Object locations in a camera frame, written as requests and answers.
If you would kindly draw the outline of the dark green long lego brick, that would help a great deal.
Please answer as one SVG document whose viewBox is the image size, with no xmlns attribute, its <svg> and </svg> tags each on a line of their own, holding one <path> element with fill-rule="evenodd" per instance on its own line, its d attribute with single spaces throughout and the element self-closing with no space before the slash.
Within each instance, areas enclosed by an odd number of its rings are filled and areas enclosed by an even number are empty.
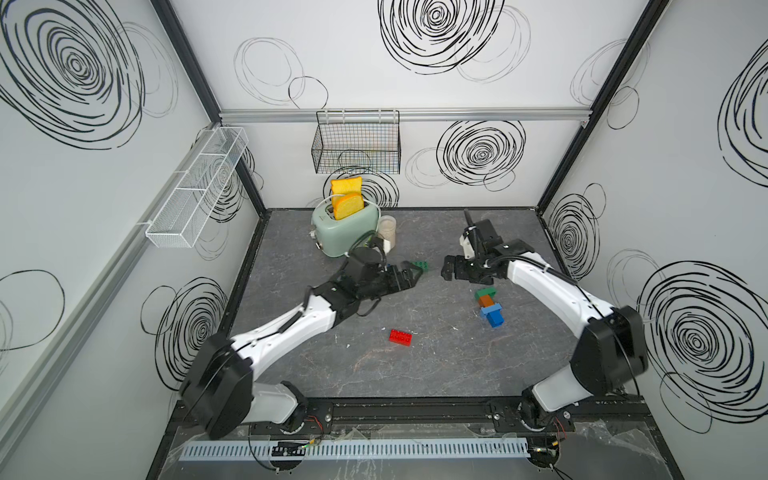
<svg viewBox="0 0 768 480">
<path fill-rule="evenodd" d="M 497 290 L 494 287 L 487 287 L 487 288 L 476 291 L 474 296 L 476 300 L 479 300 L 481 297 L 484 297 L 484 296 L 488 296 L 489 298 L 493 299 L 496 293 L 497 293 Z"/>
</svg>

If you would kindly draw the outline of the blue square lego brick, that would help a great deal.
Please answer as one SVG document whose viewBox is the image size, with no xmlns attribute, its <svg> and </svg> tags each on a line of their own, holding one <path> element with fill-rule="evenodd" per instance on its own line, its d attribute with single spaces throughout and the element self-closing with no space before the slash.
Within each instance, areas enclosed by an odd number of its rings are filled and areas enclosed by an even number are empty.
<svg viewBox="0 0 768 480">
<path fill-rule="evenodd" d="M 481 312 L 484 316 L 489 316 L 492 313 L 500 311 L 501 309 L 502 309 L 502 306 L 500 304 L 494 304 L 488 307 L 482 307 Z"/>
</svg>

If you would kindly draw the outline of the red long lego brick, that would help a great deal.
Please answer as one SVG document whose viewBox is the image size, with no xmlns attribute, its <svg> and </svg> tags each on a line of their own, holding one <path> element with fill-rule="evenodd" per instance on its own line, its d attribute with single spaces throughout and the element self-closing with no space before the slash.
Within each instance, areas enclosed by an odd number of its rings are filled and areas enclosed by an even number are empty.
<svg viewBox="0 0 768 480">
<path fill-rule="evenodd" d="M 396 329 L 392 329 L 389 334 L 390 342 L 406 347 L 409 347 L 412 344 L 412 339 L 412 334 Z"/>
</svg>

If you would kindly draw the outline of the light blue long lego brick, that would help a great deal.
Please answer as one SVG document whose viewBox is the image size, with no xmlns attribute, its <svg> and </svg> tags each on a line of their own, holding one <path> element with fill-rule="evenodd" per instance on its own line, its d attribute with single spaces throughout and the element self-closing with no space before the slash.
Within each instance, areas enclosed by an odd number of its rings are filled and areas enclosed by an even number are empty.
<svg viewBox="0 0 768 480">
<path fill-rule="evenodd" d="M 493 311 L 485 315 L 492 328 L 498 328 L 504 323 L 504 318 L 500 311 Z"/>
</svg>

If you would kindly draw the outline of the small orange lego brick front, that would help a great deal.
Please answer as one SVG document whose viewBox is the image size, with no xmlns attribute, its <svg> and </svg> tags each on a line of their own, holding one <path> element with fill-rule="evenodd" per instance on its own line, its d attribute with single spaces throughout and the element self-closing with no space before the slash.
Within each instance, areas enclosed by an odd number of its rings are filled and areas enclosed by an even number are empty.
<svg viewBox="0 0 768 480">
<path fill-rule="evenodd" d="M 493 298 L 490 295 L 480 296 L 477 301 L 481 308 L 489 308 L 495 304 Z"/>
</svg>

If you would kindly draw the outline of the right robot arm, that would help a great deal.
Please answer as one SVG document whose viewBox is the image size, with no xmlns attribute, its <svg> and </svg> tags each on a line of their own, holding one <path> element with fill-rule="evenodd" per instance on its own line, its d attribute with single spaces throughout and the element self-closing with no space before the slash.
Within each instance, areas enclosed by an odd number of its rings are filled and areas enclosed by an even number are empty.
<svg viewBox="0 0 768 480">
<path fill-rule="evenodd" d="M 635 308 L 616 307 L 586 292 L 526 242 L 504 241 L 490 220 L 465 218 L 463 253 L 445 257 L 441 276 L 480 285 L 507 279 L 553 312 L 577 340 L 566 366 L 523 391 L 518 410 L 526 428 L 542 431 L 563 408 L 614 392 L 647 371 L 643 319 Z"/>
</svg>

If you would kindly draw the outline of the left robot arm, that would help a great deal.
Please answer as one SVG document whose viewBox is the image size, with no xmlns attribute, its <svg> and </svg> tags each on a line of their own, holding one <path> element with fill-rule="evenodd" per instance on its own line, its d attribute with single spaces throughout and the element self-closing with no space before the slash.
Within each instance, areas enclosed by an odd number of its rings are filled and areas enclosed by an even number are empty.
<svg viewBox="0 0 768 480">
<path fill-rule="evenodd" d="M 261 374 L 307 340 L 359 314 L 363 302 L 378 304 L 414 288 L 423 273 L 413 262 L 388 263 L 376 247 L 353 249 L 340 269 L 308 287 L 292 310 L 248 332 L 205 340 L 180 385 L 188 414 L 212 440 L 248 423 L 300 430 L 309 416 L 306 397 L 288 381 L 259 382 Z"/>
</svg>

